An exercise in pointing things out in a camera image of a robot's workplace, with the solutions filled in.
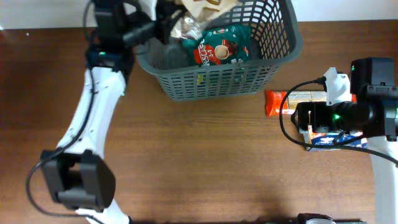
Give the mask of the green Nescafe coffee bag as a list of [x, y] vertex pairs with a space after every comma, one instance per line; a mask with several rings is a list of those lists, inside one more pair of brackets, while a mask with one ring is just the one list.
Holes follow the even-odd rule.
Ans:
[[200, 39], [187, 39], [182, 45], [193, 65], [241, 63], [250, 59], [251, 31], [249, 26], [244, 25], [205, 30]]

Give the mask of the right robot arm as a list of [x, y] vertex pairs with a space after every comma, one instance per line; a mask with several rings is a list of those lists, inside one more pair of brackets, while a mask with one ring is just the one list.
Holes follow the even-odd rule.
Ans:
[[351, 62], [349, 74], [329, 68], [313, 84], [325, 101], [299, 103], [291, 115], [298, 131], [336, 133], [324, 149], [364, 152], [371, 157], [376, 223], [397, 223], [397, 86], [391, 58]]

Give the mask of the beige brown snack pouch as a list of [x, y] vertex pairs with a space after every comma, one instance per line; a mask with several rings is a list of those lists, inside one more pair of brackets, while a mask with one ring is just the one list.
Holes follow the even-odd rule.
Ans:
[[177, 19], [170, 36], [174, 39], [198, 40], [208, 24], [242, 3], [238, 0], [173, 0], [187, 11]]

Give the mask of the multicolour Kleenex tissue pack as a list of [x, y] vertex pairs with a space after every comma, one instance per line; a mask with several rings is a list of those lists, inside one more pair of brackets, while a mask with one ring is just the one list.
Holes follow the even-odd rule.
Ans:
[[332, 146], [334, 143], [341, 143], [354, 139], [349, 142], [347, 146], [367, 148], [368, 142], [366, 138], [359, 139], [363, 134], [361, 131], [352, 131], [350, 133], [314, 133], [312, 127], [308, 126], [307, 131], [299, 131], [303, 136], [306, 144], [313, 144], [316, 146]]

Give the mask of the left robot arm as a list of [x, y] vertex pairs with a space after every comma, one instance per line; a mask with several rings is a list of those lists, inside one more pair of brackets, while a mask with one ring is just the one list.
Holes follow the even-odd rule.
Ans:
[[88, 36], [85, 84], [63, 138], [40, 156], [41, 169], [55, 203], [69, 217], [90, 223], [131, 223], [115, 200], [116, 178], [104, 161], [104, 145], [114, 109], [126, 89], [136, 53], [152, 38], [166, 44], [185, 13], [175, 1], [90, 1], [96, 29]]

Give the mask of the orange spaghetti packet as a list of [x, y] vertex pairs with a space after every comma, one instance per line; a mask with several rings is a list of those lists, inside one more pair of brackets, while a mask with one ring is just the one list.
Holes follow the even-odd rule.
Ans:
[[286, 99], [282, 109], [280, 105], [286, 96], [286, 91], [266, 90], [265, 113], [267, 116], [278, 116], [282, 114], [293, 114], [299, 103], [312, 102], [325, 104], [326, 108], [336, 108], [336, 105], [329, 104], [324, 91], [293, 91]]

